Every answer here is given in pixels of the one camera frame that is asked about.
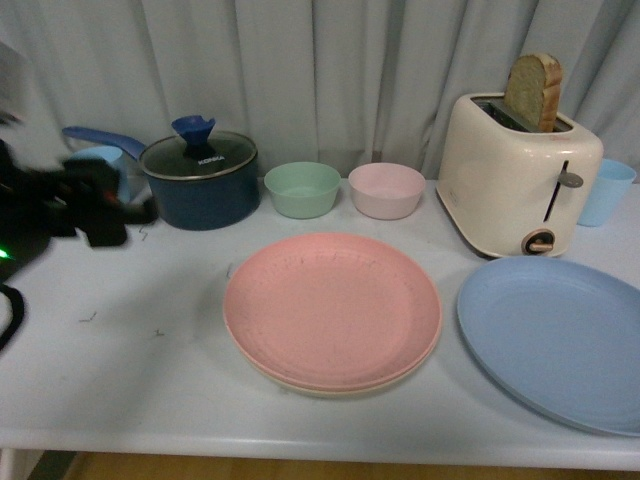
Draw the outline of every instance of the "white table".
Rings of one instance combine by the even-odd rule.
[[[640,287],[640,186],[603,227],[577,227],[563,258]],[[444,326],[401,383],[364,398],[289,391],[250,366],[221,314],[228,276],[277,240],[316,231],[373,237],[435,280]],[[472,361],[455,299],[487,260],[461,240],[429,182],[398,221],[361,215],[343,183],[312,220],[278,215],[267,194],[249,218],[209,232],[162,221],[126,248],[55,239],[9,282],[28,320],[0,356],[0,446],[370,462],[640,470],[640,438],[585,433],[515,401]]]

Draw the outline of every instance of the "glass lid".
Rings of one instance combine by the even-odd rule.
[[[226,175],[253,160],[258,151],[251,139],[219,131],[198,145],[180,135],[149,145],[140,157],[148,175],[166,180],[204,180]]]

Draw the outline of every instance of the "toaster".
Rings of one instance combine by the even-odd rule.
[[[558,113],[542,133],[503,93],[460,97],[436,192],[461,235],[489,257],[557,256],[571,242],[602,162],[600,139]]]

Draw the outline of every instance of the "black cable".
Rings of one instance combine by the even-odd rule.
[[[0,335],[0,352],[7,346],[11,338],[22,325],[24,320],[25,308],[24,298],[22,294],[15,288],[7,285],[0,285],[0,293],[9,299],[11,304],[11,320],[2,335]]]

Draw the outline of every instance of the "light blue cup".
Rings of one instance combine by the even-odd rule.
[[[635,178],[636,171],[630,166],[609,158],[603,159],[578,224],[585,227],[603,225]]]
[[[117,170],[120,174],[120,183],[118,184],[118,200],[122,203],[129,203],[131,200],[131,192],[129,190],[129,181],[127,178],[127,163],[124,152],[118,147],[92,147],[79,150],[69,160],[105,160],[111,168]]]

